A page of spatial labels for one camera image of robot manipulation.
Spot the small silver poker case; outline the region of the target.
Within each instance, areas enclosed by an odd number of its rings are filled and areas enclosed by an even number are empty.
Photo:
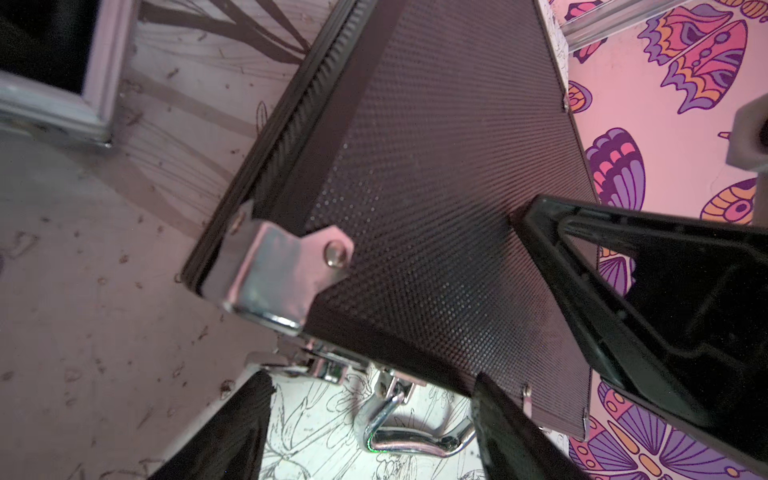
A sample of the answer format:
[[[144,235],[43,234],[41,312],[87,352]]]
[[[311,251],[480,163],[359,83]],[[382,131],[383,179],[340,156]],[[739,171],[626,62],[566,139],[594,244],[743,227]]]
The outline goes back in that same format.
[[[2,2],[2,130],[53,145],[110,147],[139,6]]]

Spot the black aluminium poker case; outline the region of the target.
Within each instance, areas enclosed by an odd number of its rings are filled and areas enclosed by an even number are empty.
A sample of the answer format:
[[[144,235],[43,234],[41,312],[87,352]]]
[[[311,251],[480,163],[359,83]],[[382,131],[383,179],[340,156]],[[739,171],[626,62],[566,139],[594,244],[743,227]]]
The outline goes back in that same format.
[[[341,1],[181,279],[244,319],[469,395],[478,374],[586,435],[591,373],[514,216],[594,202],[536,1]],[[296,317],[234,281],[258,224],[350,241],[344,279]]]

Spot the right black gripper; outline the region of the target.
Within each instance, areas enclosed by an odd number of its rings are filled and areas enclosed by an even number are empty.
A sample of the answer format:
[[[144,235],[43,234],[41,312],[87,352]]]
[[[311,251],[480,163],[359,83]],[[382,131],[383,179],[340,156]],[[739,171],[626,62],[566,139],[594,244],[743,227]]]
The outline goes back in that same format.
[[[767,95],[739,108],[734,116],[726,164],[757,174],[753,224],[767,224]]]

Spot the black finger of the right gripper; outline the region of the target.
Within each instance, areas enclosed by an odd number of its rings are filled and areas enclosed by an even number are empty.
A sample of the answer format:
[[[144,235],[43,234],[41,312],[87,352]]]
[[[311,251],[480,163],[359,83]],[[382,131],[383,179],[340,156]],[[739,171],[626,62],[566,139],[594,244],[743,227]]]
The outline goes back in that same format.
[[[767,232],[539,195],[512,218],[587,363],[767,470]]]

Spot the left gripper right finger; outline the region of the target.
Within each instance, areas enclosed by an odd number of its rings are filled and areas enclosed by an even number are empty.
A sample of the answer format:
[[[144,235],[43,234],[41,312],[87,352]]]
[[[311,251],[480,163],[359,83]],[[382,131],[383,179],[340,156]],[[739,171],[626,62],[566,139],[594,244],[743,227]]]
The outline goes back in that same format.
[[[488,479],[588,479],[484,373],[475,380],[471,418]]]

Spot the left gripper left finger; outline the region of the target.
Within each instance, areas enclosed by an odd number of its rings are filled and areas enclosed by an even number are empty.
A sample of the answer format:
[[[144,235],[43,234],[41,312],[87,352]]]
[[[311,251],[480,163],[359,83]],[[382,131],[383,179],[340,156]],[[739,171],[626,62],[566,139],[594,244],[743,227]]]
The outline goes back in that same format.
[[[254,374],[153,479],[257,479],[267,440],[268,373]]]

